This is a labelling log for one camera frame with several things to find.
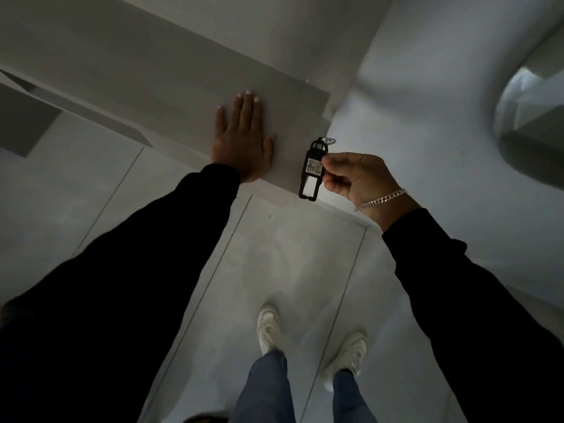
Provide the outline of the person's right hand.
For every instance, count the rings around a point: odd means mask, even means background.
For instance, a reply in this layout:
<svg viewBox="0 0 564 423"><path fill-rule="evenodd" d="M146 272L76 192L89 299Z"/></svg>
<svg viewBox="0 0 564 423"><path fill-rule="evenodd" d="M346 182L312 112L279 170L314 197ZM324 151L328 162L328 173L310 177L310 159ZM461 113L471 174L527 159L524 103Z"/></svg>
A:
<svg viewBox="0 0 564 423"><path fill-rule="evenodd" d="M347 199L353 204L355 212L371 218L376 218L385 205L409 199L382 158L353 154L355 165L350 170L325 170L323 184L327 191Z"/></svg>

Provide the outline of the person's left hand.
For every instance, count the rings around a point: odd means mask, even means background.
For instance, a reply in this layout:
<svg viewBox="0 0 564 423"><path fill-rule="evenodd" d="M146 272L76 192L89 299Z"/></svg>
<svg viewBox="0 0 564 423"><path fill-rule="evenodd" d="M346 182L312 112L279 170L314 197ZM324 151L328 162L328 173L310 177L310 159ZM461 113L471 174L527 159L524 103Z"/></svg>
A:
<svg viewBox="0 0 564 423"><path fill-rule="evenodd" d="M210 163L234 168L243 184L263 178L271 167L263 160L263 103L253 93L253 116L250 127L241 127L244 93L238 93L229 115L225 111L226 131L213 139Z"/></svg>

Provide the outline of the black key tag white label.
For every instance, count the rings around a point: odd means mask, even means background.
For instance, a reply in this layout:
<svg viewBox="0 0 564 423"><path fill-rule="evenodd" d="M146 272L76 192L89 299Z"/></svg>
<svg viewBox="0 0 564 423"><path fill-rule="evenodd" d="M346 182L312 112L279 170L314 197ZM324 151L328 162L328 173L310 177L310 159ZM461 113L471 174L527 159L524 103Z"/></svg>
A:
<svg viewBox="0 0 564 423"><path fill-rule="evenodd" d="M322 158L327 154L327 138L319 137L311 143L302 166L301 183L298 192L300 199L306 199L311 202L317 200L319 188L325 175Z"/></svg>

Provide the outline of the grey door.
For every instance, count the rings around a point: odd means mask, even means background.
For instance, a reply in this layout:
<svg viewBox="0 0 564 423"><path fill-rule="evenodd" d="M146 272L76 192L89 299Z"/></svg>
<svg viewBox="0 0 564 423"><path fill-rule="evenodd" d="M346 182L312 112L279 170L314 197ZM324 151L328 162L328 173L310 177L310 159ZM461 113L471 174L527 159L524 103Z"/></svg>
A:
<svg viewBox="0 0 564 423"><path fill-rule="evenodd" d="M298 193L306 151L329 126L326 92L122 0L0 0L0 70L192 167L210 154L217 106L251 91L277 137L261 190L276 200Z"/></svg>

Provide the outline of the person's right forearm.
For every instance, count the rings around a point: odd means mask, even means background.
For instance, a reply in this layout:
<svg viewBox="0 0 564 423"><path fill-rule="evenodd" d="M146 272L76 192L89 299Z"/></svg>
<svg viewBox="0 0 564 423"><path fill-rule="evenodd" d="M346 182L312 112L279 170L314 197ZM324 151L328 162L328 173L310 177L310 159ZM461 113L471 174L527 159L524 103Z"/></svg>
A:
<svg viewBox="0 0 564 423"><path fill-rule="evenodd" d="M468 423L564 423L564 345L407 194L361 206Z"/></svg>

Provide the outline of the person's left forearm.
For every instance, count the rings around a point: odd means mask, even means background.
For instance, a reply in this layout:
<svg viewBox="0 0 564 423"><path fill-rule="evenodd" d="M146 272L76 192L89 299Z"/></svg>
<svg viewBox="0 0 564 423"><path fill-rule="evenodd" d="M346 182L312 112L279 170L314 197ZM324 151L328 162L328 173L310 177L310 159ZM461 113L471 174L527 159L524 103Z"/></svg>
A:
<svg viewBox="0 0 564 423"><path fill-rule="evenodd" d="M4 305L0 423L137 423L240 182L188 174Z"/></svg>

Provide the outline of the person's white left shoe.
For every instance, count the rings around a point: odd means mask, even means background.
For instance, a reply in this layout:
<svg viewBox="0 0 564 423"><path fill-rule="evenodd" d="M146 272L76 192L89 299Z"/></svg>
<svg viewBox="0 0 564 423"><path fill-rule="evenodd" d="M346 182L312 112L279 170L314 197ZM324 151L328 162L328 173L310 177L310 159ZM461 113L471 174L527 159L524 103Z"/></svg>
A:
<svg viewBox="0 0 564 423"><path fill-rule="evenodd" d="M263 356L273 350L281 350L280 322L280 315L274 305L266 304L261 307L257 319L257 337Z"/></svg>

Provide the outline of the person's white shoe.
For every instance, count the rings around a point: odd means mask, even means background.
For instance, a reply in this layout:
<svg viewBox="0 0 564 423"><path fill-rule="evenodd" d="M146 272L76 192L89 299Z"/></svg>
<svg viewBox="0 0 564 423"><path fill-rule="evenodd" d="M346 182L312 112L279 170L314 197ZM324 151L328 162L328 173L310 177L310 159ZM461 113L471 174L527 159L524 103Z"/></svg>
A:
<svg viewBox="0 0 564 423"><path fill-rule="evenodd" d="M266 304L261 307L257 319L257 337L263 356L273 350L281 350L280 322L280 315L274 305Z"/></svg>
<svg viewBox="0 0 564 423"><path fill-rule="evenodd" d="M329 392L334 392L334 378L339 371L348 371L356 380L361 373L367 352L367 335L357 330L350 333L342 342L338 353L323 372L323 385Z"/></svg>

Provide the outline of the person's white right shoe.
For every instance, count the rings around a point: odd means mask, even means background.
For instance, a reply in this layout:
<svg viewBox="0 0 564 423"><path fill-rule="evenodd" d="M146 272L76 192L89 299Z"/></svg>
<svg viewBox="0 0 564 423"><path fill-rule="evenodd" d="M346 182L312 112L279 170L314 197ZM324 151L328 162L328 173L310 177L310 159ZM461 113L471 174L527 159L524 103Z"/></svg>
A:
<svg viewBox="0 0 564 423"><path fill-rule="evenodd" d="M342 342L338 353L323 372L323 385L329 392L334 392L334 378L339 371L348 371L356 380L361 373L367 352L367 335L357 330L350 333Z"/></svg>

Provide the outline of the grey staircase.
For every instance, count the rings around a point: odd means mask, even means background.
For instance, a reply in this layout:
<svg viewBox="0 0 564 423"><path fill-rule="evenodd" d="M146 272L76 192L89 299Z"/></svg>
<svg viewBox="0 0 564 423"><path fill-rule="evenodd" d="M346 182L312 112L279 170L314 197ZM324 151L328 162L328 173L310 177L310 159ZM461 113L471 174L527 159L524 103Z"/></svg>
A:
<svg viewBox="0 0 564 423"><path fill-rule="evenodd" d="M493 133L510 167L564 191L564 21L506 84Z"/></svg>

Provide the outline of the person's left leg blue jeans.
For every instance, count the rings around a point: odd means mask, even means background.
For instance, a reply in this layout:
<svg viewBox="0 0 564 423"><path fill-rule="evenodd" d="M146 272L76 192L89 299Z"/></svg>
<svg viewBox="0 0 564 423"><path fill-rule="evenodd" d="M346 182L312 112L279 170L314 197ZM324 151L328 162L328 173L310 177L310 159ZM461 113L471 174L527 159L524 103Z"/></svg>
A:
<svg viewBox="0 0 564 423"><path fill-rule="evenodd" d="M296 423L286 355L272 350L251 366L229 423Z"/></svg>

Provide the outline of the person's leg blue jeans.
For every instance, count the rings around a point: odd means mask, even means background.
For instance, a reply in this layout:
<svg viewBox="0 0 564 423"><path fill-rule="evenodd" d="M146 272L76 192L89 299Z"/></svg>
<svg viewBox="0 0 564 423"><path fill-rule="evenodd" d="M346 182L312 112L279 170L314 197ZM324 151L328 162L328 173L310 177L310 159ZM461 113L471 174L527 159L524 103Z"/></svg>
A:
<svg viewBox="0 0 564 423"><path fill-rule="evenodd" d="M251 366L229 423L296 423L286 355L272 350Z"/></svg>
<svg viewBox="0 0 564 423"><path fill-rule="evenodd" d="M378 423L350 370L339 370L333 377L333 420L334 423Z"/></svg>

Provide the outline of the person's right leg blue jeans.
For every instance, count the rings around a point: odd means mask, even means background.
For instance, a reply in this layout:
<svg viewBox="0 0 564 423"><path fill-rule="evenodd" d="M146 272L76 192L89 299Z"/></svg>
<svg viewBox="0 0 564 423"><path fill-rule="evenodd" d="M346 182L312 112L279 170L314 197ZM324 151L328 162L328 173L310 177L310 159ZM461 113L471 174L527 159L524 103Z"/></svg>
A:
<svg viewBox="0 0 564 423"><path fill-rule="evenodd" d="M333 377L333 420L334 423L378 423L350 370L339 370Z"/></svg>

